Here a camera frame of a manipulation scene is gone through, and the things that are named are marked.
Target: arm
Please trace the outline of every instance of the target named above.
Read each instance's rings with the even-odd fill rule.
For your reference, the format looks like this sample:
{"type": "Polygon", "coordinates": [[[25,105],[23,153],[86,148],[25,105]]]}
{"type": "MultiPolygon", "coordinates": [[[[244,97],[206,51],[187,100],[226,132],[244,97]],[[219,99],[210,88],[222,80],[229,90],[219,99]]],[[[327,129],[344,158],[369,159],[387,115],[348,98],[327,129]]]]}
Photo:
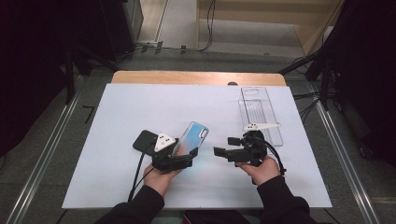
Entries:
{"type": "Polygon", "coordinates": [[[152,165],[145,169],[145,185],[134,196],[130,203],[119,203],[107,214],[97,220],[96,224],[105,223],[150,223],[163,209],[163,197],[171,180],[180,171],[163,174],[152,165]]]}
{"type": "Polygon", "coordinates": [[[247,172],[258,185],[257,191],[262,198],[265,223],[317,223],[309,216],[309,205],[300,197],[294,197],[280,175],[275,160],[266,156],[259,167],[238,162],[241,169],[247,172]]]}

